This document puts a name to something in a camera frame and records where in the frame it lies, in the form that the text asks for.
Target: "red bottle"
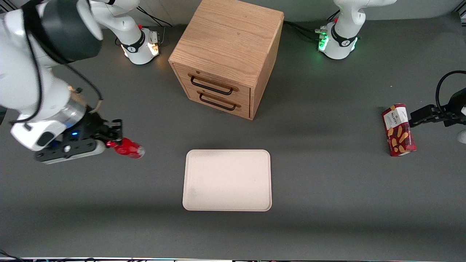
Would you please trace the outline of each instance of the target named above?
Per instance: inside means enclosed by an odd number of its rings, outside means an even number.
[[[112,147],[117,154],[128,156],[132,159],[141,158],[145,154],[145,149],[142,146],[127,138],[122,139],[121,145],[113,141],[107,141],[106,145]]]

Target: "metal handle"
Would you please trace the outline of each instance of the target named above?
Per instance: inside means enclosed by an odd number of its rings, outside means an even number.
[[[233,92],[233,87],[230,87],[230,91],[228,92],[224,92],[224,91],[221,91],[221,90],[218,90],[218,89],[215,89],[215,88],[212,88],[212,87],[208,87],[206,85],[203,85],[203,84],[200,84],[200,83],[196,83],[194,81],[195,77],[194,76],[191,76],[191,84],[195,85],[195,86],[199,86],[201,88],[204,88],[204,89],[207,89],[207,90],[210,90],[210,91],[213,91],[213,92],[217,92],[219,94],[222,94],[222,95],[225,95],[225,96],[229,96],[232,94]]]
[[[202,102],[206,102],[206,103],[209,103],[209,104],[211,104],[211,105],[218,106],[218,107],[223,108],[223,109],[228,110],[228,111],[233,111],[233,110],[236,108],[236,104],[233,104],[233,107],[226,107],[226,106],[223,106],[223,105],[221,105],[221,104],[217,104],[217,103],[211,102],[211,101],[209,101],[209,100],[205,100],[205,99],[202,98],[203,95],[204,95],[203,93],[200,93],[200,94],[199,94],[199,99],[200,99]]]

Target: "gray table surface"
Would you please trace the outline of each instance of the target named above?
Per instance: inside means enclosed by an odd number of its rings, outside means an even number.
[[[125,136],[146,148],[142,159],[108,150],[43,165],[0,126],[1,248],[16,256],[466,261],[466,145],[456,141],[464,127],[419,126],[418,151],[392,158],[380,116],[394,103],[408,111],[434,103],[440,77],[465,69],[457,15],[368,21],[343,61],[285,26],[254,121],[186,98],[167,62],[183,29],[168,28],[162,55],[147,65],[126,60],[109,31],[97,57],[75,63],[102,90],[101,115],[122,118]],[[54,71],[94,102],[72,73]],[[464,81],[448,79],[441,100]],[[270,211],[184,210],[191,149],[268,150]]]

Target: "wooden cabinet top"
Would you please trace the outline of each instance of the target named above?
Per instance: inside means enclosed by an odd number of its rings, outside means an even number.
[[[283,19],[237,0],[203,0],[169,61],[254,88]]]

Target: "wall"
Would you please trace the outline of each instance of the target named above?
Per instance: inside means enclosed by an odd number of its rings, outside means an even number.
[[[27,0],[11,0],[17,6]],[[324,20],[334,13],[337,7],[332,0],[243,0],[285,13],[289,21]],[[150,14],[172,24],[187,24],[201,0],[141,0],[142,6]],[[431,18],[451,12],[461,0],[398,0],[386,7],[367,8],[368,20]],[[133,10],[130,15],[144,26],[154,22],[144,14]]]

